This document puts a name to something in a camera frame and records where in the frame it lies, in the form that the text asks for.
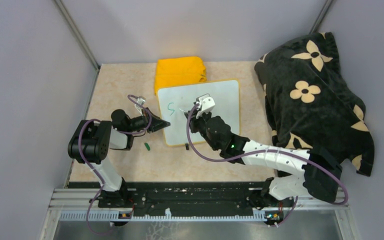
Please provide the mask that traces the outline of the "green marker cap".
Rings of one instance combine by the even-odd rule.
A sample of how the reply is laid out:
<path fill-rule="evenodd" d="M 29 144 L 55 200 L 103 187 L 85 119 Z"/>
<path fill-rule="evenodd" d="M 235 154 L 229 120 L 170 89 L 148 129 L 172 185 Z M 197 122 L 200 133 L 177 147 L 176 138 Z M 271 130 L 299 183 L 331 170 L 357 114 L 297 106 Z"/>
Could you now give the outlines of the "green marker cap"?
<path fill-rule="evenodd" d="M 150 147 L 150 145 L 149 145 L 147 142 L 144 143 L 144 146 L 145 146 L 145 148 L 146 148 L 148 151 L 151 150 L 151 147 Z"/>

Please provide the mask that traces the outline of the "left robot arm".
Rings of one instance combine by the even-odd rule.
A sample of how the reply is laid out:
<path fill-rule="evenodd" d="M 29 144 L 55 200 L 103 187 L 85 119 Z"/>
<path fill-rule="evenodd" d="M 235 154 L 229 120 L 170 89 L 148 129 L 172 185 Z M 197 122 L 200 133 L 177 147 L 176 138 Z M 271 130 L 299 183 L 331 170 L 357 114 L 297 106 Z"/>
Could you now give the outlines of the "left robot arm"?
<path fill-rule="evenodd" d="M 124 110 L 116 109 L 111 114 L 111 120 L 80 121 L 68 143 L 67 152 L 79 164 L 88 165 L 98 178 L 100 191 L 96 199 L 100 208 L 129 207 L 133 204 L 126 181 L 110 161 L 109 150 L 129 151 L 136 134 L 157 132 L 170 125 L 149 108 L 133 118 Z"/>

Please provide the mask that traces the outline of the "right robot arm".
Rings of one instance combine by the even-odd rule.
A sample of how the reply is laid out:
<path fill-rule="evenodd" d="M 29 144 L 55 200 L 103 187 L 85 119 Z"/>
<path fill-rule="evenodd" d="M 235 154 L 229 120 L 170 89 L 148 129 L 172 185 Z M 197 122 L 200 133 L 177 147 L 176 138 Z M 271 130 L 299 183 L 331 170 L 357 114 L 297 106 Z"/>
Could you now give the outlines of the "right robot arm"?
<path fill-rule="evenodd" d="M 184 113 L 186 136 L 198 133 L 220 158 L 213 159 L 201 154 L 193 145 L 189 146 L 202 159 L 214 162 L 239 163 L 246 166 L 263 166 L 287 173 L 266 180 L 267 187 L 261 199 L 267 206 L 275 206 L 289 197 L 310 195 L 320 201 L 338 205 L 336 201 L 342 167 L 335 157 L 322 146 L 310 149 L 287 149 L 258 143 L 231 132 L 231 127 L 220 116 L 204 113 L 196 117 L 196 110 Z"/>

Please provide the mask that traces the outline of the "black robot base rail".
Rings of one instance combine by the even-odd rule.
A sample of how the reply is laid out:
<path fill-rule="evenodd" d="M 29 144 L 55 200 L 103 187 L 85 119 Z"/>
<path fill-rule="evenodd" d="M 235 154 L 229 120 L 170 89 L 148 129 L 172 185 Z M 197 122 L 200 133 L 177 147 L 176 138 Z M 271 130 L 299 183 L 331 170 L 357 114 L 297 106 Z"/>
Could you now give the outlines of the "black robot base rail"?
<path fill-rule="evenodd" d="M 251 217 L 255 211 L 273 225 L 284 218 L 284 209 L 294 200 L 277 200 L 262 182 L 129 182 L 116 191 L 103 190 L 96 198 L 98 207 L 127 208 L 119 216 L 175 217 L 186 219 Z"/>

